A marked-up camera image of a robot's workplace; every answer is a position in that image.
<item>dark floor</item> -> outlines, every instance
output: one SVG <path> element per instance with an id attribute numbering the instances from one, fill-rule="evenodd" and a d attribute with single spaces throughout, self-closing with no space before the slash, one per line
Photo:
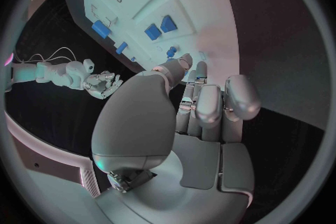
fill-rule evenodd
<path id="1" fill-rule="evenodd" d="M 107 69 L 124 80 L 134 75 L 72 21 L 64 0 L 47 0 L 26 25 L 17 51 L 23 59 L 34 53 L 47 57 L 61 46 L 71 48 L 80 61 L 92 59 L 95 72 Z M 71 56 L 66 50 L 59 55 Z M 171 92 L 175 107 L 183 89 L 181 85 Z M 86 91 L 52 83 L 16 84 L 6 94 L 7 111 L 25 129 L 50 144 L 86 156 L 91 155 L 91 134 L 105 103 Z M 254 223 L 292 191 L 314 158 L 322 136 L 318 128 L 267 109 L 244 123 L 243 142 L 255 170 L 255 196 L 242 223 Z M 106 189 L 105 175 L 99 176 L 99 183 Z M 8 208 L 11 204 L 7 200 L 2 203 L 8 203 Z"/>

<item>white robotic arm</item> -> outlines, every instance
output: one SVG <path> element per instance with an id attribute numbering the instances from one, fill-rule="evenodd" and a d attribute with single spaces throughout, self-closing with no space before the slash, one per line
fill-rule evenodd
<path id="1" fill-rule="evenodd" d="M 123 83 L 119 75 L 103 71 L 101 74 L 92 74 L 94 63 L 85 59 L 83 63 L 73 61 L 52 65 L 43 61 L 37 64 L 11 63 L 8 68 L 9 78 L 6 91 L 11 90 L 14 83 L 36 81 L 46 83 L 52 81 L 57 86 L 67 86 L 74 90 L 86 90 L 98 99 L 105 99 L 112 95 Z"/>

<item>white control panel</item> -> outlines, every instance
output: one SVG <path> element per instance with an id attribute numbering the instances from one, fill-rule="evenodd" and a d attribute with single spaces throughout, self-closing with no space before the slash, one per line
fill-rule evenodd
<path id="1" fill-rule="evenodd" d="M 170 57 L 190 53 L 192 69 L 205 61 L 208 83 L 222 90 L 229 76 L 239 74 L 230 0 L 84 0 L 84 4 L 86 17 L 92 24 L 101 22 L 97 27 L 103 27 L 117 51 L 146 70 L 167 61 L 167 52 L 174 47 L 177 51 Z"/>

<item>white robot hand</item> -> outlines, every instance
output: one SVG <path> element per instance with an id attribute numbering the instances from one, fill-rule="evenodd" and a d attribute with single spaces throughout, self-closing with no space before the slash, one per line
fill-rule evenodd
<path id="1" fill-rule="evenodd" d="M 93 97 L 105 99 L 112 95 L 122 83 L 120 75 L 103 71 L 101 74 L 92 74 L 87 77 L 83 83 L 83 87 Z"/>

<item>pink light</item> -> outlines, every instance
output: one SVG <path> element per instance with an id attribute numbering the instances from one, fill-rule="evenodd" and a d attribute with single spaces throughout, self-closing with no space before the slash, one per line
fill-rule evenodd
<path id="1" fill-rule="evenodd" d="M 4 66 L 10 64 L 13 61 L 14 53 L 11 54 L 11 56 L 5 61 Z"/>

